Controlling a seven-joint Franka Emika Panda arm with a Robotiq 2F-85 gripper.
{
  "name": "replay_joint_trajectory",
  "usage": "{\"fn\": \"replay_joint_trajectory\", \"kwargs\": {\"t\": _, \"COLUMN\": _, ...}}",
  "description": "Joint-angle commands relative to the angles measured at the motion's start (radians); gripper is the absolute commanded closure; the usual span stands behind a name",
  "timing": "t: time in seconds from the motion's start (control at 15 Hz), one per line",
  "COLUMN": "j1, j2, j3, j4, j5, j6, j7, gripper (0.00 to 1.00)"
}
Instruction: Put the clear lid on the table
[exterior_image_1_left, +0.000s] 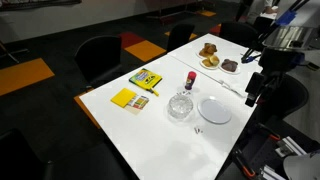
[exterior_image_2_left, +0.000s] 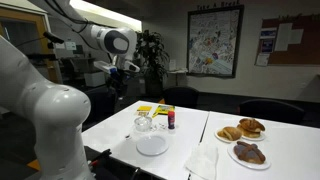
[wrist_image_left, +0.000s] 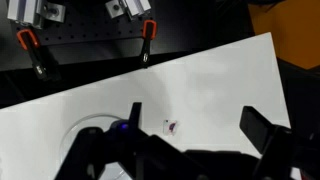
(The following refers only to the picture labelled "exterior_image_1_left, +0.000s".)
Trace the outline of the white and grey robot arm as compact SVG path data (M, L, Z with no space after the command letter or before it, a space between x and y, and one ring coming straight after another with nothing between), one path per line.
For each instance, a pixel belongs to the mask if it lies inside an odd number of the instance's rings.
M256 40L264 48L245 88L245 104L265 102L280 86L283 76L304 60L304 52L320 25L320 0L281 0L272 24Z

